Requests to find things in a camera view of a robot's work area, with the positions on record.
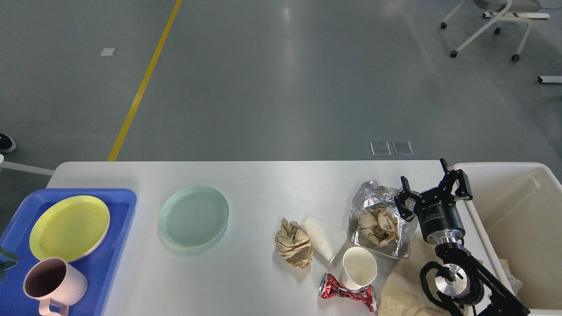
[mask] light green plate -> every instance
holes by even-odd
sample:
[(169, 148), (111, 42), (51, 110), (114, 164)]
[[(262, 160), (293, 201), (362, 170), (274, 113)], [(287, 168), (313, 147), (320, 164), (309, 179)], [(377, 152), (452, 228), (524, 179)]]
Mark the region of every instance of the light green plate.
[(210, 187), (189, 187), (174, 193), (162, 206), (158, 228), (165, 240), (184, 249), (204, 246), (228, 223), (228, 203)]
[(29, 236), (31, 253), (76, 261), (99, 246), (109, 229), (109, 209), (102, 200), (88, 195), (66, 198), (39, 217)]

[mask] paper cup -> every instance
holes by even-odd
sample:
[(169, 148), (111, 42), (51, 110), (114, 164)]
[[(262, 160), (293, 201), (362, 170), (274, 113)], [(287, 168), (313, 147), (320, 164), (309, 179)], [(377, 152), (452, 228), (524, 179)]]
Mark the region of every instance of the paper cup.
[[(61, 258), (48, 258), (34, 265), (24, 279), (24, 293), (39, 301), (39, 314), (67, 316), (69, 306), (86, 293), (88, 280)], [(49, 305), (60, 308), (52, 312)]]
[(343, 268), (339, 282), (348, 290), (365, 287), (377, 276), (377, 262), (369, 250), (351, 247), (343, 254)]

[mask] gray floor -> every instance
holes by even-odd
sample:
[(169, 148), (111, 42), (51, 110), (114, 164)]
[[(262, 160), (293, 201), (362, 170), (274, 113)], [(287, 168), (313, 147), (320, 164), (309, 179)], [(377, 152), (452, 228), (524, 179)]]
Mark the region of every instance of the gray floor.
[[(560, 0), (542, 1), (545, 7)], [(0, 6), (0, 132), (12, 162), (105, 160), (174, 1)], [(184, 0), (118, 160), (537, 161), (562, 177), (562, 9), (487, 30), (470, 5)], [(115, 56), (99, 57), (103, 47)], [(370, 141), (412, 141), (373, 157)], [(0, 173), (0, 231), (48, 177)]]

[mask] pink mug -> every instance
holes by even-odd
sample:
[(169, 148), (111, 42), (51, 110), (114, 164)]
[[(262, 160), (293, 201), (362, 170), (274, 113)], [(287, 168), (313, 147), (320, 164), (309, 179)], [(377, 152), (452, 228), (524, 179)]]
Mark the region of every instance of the pink mug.
[[(39, 314), (67, 316), (69, 306), (86, 293), (88, 280), (61, 258), (48, 258), (34, 265), (24, 279), (24, 293), (39, 301)], [(49, 305), (60, 308), (52, 312)]]

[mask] yellow plate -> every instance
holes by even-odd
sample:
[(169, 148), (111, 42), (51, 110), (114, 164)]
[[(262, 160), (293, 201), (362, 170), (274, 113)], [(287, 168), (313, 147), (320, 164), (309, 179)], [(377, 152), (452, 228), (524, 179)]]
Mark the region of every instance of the yellow plate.
[(29, 236), (33, 255), (76, 261), (94, 251), (109, 228), (109, 209), (88, 195), (66, 198), (39, 217)]

